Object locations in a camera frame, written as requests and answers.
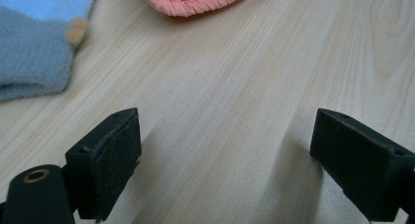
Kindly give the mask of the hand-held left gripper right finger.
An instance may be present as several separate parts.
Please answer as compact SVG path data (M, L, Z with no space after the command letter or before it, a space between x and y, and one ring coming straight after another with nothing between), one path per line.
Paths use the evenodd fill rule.
M415 222L415 153L349 115L316 114L310 155L370 221Z

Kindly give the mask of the blue cloth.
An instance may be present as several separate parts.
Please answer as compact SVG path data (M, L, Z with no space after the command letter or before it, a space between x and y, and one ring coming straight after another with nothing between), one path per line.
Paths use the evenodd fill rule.
M0 0L0 102L66 88L93 2Z

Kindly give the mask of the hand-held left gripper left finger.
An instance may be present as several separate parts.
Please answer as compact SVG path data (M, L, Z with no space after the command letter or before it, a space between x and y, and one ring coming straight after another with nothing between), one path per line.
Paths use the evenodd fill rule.
M109 115L66 152L71 207L82 219L107 220L141 153L135 108Z

